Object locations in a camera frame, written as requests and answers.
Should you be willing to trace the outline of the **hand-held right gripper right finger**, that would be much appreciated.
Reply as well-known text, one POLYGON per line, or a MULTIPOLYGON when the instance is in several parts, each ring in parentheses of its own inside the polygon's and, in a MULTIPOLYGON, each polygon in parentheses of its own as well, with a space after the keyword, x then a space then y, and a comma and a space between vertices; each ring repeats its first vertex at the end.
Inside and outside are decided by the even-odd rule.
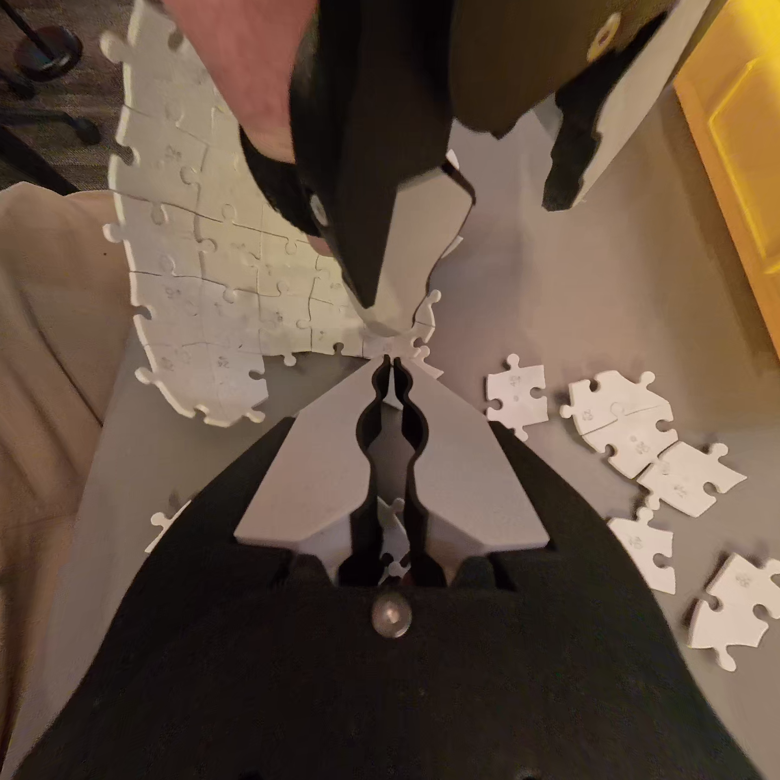
POLYGON ((403 521, 414 583, 446 587, 464 561, 542 549, 549 535, 487 418, 412 360, 393 362, 413 449, 403 521))

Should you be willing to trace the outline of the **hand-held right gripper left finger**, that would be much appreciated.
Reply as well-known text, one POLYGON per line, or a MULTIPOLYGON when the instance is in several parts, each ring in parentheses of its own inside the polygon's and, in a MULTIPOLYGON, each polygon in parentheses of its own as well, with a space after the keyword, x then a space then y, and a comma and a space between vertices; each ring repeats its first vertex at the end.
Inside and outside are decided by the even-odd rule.
POLYGON ((236 540, 313 555, 342 584, 376 584, 383 532, 367 449, 381 432, 391 360, 370 360, 296 416, 236 540))

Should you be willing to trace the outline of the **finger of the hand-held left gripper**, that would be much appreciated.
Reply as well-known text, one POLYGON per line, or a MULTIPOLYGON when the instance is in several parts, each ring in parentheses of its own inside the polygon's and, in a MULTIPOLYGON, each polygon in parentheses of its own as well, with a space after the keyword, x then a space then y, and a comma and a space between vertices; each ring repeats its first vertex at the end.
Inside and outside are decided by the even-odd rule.
POLYGON ((371 331, 398 336, 412 327, 435 265, 475 203, 472 184, 454 165, 439 165, 398 186, 385 239, 365 266, 374 298, 360 300, 360 318, 371 331))
POLYGON ((541 204, 565 211, 605 173, 714 20, 714 3, 568 2, 584 19, 585 63, 541 102, 552 140, 541 204))

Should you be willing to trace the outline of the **puzzle pieces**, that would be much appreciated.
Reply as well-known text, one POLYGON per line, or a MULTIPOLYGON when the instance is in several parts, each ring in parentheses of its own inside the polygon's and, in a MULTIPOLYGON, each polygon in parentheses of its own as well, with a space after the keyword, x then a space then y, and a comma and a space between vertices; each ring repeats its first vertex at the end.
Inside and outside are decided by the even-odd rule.
MULTIPOLYGON (((487 399, 500 406, 487 408, 485 417, 488 423, 498 424, 499 432, 508 432, 511 443, 525 442, 526 426, 548 420, 547 399, 533 395, 534 390, 545 387, 544 368, 521 368, 515 354, 509 355, 505 364, 506 370, 486 377, 487 399)), ((746 476, 722 462, 728 454, 725 444, 695 448, 681 442, 675 430, 658 429, 660 422, 673 422, 673 414, 669 403, 649 390, 655 379, 652 373, 643 373, 638 382, 614 370, 594 379, 594 389, 588 380, 570 385, 570 404, 561 407, 560 415, 574 420, 580 437, 594 451, 604 454, 610 448, 609 463, 646 491, 635 519, 612 518, 607 527, 649 588, 674 594, 673 568, 655 562, 657 555, 672 557, 673 536, 671 531, 650 525, 654 513, 666 503, 697 518, 715 503, 707 485, 724 494, 746 476)), ((755 615, 755 608, 760 606, 772 619, 778 619, 776 576, 778 560, 769 559, 758 566, 731 553, 707 585, 717 607, 699 600, 694 608, 688 646, 713 650, 721 668, 736 671, 730 648, 757 648, 768 630, 767 621, 755 615)))

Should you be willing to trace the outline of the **partly built puzzle ball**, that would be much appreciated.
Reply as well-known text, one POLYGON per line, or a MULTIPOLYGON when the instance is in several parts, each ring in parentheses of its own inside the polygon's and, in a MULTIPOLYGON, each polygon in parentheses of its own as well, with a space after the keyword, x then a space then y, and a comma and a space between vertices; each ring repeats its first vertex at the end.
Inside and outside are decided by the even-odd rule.
POLYGON ((241 148, 239 124, 190 42, 153 2, 134 2, 125 37, 104 33, 122 65, 124 105, 108 185, 116 219, 104 235, 124 245, 131 303, 148 368, 136 370, 181 415, 211 426, 259 424, 268 398, 264 357, 298 354, 427 363, 434 333, 429 292, 400 336, 361 321, 333 258, 265 200, 241 148))

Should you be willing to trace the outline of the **person's left hand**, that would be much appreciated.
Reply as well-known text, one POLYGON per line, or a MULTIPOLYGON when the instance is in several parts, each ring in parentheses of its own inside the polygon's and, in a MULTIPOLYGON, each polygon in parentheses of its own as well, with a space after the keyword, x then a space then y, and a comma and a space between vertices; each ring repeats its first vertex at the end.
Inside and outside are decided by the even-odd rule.
POLYGON ((253 147, 295 161, 289 86, 317 1, 165 1, 253 147))

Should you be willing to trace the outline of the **yellow plastic bin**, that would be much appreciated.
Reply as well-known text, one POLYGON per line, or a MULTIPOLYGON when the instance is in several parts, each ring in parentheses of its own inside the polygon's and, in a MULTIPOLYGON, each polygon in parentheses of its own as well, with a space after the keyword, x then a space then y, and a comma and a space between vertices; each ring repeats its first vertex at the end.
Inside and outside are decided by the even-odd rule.
POLYGON ((779 2, 726 2, 674 87, 778 353, 779 2))

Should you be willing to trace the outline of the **person's beige trousers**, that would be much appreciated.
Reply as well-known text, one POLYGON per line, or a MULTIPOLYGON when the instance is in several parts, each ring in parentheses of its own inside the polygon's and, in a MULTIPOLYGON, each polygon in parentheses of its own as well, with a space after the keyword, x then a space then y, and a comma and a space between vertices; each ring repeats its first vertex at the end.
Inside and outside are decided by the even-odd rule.
POLYGON ((1 194, 2 665, 30 664, 132 325, 106 191, 1 194))

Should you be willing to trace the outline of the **black office chair base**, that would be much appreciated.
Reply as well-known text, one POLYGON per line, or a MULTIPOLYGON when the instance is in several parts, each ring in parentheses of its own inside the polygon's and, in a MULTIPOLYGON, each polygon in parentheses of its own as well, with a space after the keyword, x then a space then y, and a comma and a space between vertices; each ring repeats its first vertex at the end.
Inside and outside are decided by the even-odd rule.
MULTIPOLYGON (((2 11, 22 32, 25 39, 14 53, 18 74, 1 71, 2 83, 18 98, 29 100, 36 96, 34 83, 57 80, 67 75, 80 62, 83 54, 81 40, 62 26, 34 29, 10 4, 1 2, 2 11)), ((71 181, 55 170, 37 151, 34 151, 13 132, 13 127, 53 125, 69 127, 85 146, 102 141, 98 127, 89 119, 67 112, 48 109, 1 110, 1 160, 38 186, 68 196, 78 190, 71 181)))

